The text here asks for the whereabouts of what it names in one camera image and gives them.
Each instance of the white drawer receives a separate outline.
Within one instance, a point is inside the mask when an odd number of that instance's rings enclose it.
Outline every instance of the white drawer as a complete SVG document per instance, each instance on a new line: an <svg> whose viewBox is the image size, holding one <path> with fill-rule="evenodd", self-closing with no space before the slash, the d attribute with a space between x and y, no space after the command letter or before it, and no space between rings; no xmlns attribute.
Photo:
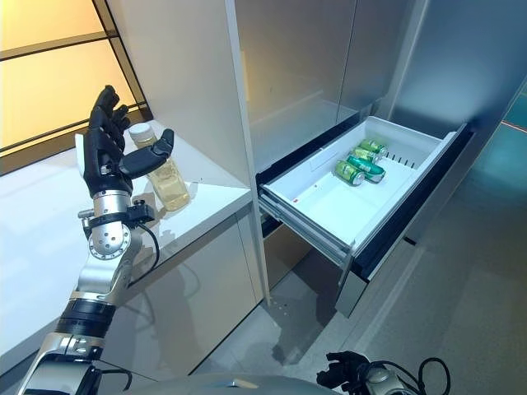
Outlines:
<svg viewBox="0 0 527 395"><path fill-rule="evenodd" d="M352 187L333 173L337 160L365 138L389 150L378 184ZM443 139L368 117L279 176L259 185L260 205L365 283L401 237L470 139L463 125Z"/></svg>

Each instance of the gray floor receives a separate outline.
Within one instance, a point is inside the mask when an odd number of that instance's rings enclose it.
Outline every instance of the gray floor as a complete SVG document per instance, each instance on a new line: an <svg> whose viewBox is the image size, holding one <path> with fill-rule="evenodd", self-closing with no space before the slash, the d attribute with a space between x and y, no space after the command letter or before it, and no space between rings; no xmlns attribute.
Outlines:
<svg viewBox="0 0 527 395"><path fill-rule="evenodd" d="M501 126L422 242L398 246L350 318L332 308L338 270L312 251L196 373L315 381L326 352L355 350L414 372L439 356L453 394L527 393L526 152L527 134ZM440 393L441 372L426 373Z"/></svg>

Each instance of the window frame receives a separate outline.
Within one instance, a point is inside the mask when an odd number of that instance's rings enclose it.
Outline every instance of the window frame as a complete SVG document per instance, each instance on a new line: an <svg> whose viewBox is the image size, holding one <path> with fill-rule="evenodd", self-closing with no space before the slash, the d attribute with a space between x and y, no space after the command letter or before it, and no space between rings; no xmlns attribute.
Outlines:
<svg viewBox="0 0 527 395"><path fill-rule="evenodd" d="M133 70L132 64L130 63L130 58L126 52L126 48L123 45L123 41L117 30L117 26L115 25L115 20L111 15L107 0L91 0L91 2L96 9L97 16L99 17L104 31L90 33L87 35L67 37L65 39L55 39L46 41L44 43L32 44L20 48L0 51L0 62L18 58L20 56L28 56L34 53L41 53L44 51L65 48L73 45L82 45L92 43L94 41L108 40L114 56L117 59L121 72L123 73L130 91L132 92L132 96L135 99L135 104L128 107L128 118L132 123L152 120L152 112L148 106L145 95L142 92L142 88L139 85L137 75ZM64 125L61 128L44 132L21 142L11 144L10 146L0 148L0 154L2 154L5 151L11 151L19 146L24 146L16 151L0 156L0 176L73 148L75 146L74 135L76 133L84 134L87 131L87 126L80 128L77 127L87 122L88 119L79 120L75 123ZM53 135L56 136L47 140L43 140L42 142L31 144L32 142L38 141L43 137L49 137Z"/></svg>

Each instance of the window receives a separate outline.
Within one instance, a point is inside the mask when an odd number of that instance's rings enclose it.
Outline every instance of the window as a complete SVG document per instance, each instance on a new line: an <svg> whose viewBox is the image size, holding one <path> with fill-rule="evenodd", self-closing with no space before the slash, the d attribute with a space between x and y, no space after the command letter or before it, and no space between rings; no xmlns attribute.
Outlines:
<svg viewBox="0 0 527 395"><path fill-rule="evenodd" d="M105 0L2 0L0 174L72 148L99 92L152 113Z"/></svg>

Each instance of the can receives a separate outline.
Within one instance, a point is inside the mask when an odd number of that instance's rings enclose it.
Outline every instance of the can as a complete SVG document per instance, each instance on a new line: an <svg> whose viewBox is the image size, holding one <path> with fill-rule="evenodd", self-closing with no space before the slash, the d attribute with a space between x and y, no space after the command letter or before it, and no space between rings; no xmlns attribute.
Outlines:
<svg viewBox="0 0 527 395"><path fill-rule="evenodd" d="M364 148L365 150L375 152L376 154L379 154L380 156L386 156L388 155L388 150L386 149L386 146L383 146L382 144L376 142L375 140L362 140L359 144L360 148Z"/></svg>
<svg viewBox="0 0 527 395"><path fill-rule="evenodd" d="M363 171L350 165L345 160L339 160L337 162L335 174L351 185L360 185L365 178Z"/></svg>
<svg viewBox="0 0 527 395"><path fill-rule="evenodd" d="M362 158L370 161L371 163L377 163L380 160L380 155L373 151L360 148L359 146L354 148L349 155L355 156L356 158Z"/></svg>
<svg viewBox="0 0 527 395"><path fill-rule="evenodd" d="M366 179L372 183L379 183L385 177L386 171L382 167L375 165L366 159L350 155L347 157L346 162L363 171Z"/></svg>

